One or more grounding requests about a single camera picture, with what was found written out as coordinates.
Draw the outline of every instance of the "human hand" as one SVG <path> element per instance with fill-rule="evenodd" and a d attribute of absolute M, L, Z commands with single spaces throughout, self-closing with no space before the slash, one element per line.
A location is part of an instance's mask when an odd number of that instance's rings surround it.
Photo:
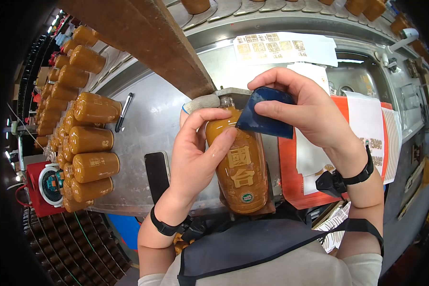
<path fill-rule="evenodd" d="M 251 90 L 262 86 L 287 92 L 297 105 L 263 101 L 254 106 L 257 114 L 298 128 L 311 143 L 323 148 L 345 178 L 359 174 L 367 163 L 365 148 L 317 83 L 290 69 L 276 67 L 248 83 Z"/>
<path fill-rule="evenodd" d="M 203 108 L 187 115 L 181 112 L 181 130 L 175 138 L 172 155 L 172 179 L 169 190 L 183 204 L 194 203 L 197 195 L 213 178 L 216 167 L 232 146 L 237 131 L 225 129 L 205 151 L 207 121 L 231 116 L 229 110 Z"/>

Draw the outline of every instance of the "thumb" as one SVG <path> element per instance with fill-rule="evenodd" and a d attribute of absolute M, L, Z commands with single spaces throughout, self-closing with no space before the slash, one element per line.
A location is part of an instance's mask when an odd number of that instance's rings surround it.
<path fill-rule="evenodd" d="M 201 168 L 210 170 L 216 169 L 221 160 L 225 157 L 237 136 L 237 129 L 228 127 L 224 129 L 214 140 L 208 150 L 199 159 L 202 162 Z"/>
<path fill-rule="evenodd" d="M 276 100 L 261 101 L 254 106 L 257 114 L 270 117 L 294 126 L 302 126 L 308 119 L 307 108 L 302 105 L 292 105 Z"/>

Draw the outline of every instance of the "gray apron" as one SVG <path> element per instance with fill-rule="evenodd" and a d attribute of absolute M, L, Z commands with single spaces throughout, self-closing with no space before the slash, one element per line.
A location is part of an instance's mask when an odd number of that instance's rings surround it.
<path fill-rule="evenodd" d="M 290 219 L 252 220 L 224 232 L 202 237 L 181 253 L 180 286 L 195 286 L 197 279 L 215 276 L 274 260 L 331 232 L 368 232 L 381 246 L 383 238 L 366 219 L 346 219 L 327 231 L 311 230 Z"/>

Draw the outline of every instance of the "fingernail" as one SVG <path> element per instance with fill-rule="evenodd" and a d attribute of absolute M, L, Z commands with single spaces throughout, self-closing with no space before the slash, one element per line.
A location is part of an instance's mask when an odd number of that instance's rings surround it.
<path fill-rule="evenodd" d="M 259 114 L 264 114 L 267 111 L 267 102 L 266 101 L 258 102 L 254 106 L 254 111 L 256 111 Z"/>
<path fill-rule="evenodd" d="M 232 137 L 237 136 L 237 129 L 233 126 L 230 126 L 224 129 L 223 133 L 226 134 L 227 136 L 232 136 Z"/>

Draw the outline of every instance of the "smartphone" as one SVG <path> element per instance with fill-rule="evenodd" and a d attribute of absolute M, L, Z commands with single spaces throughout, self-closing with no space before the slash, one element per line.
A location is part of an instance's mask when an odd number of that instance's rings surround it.
<path fill-rule="evenodd" d="M 170 186 L 170 169 L 167 154 L 163 151 L 148 153 L 144 156 L 146 175 L 154 204 Z"/>

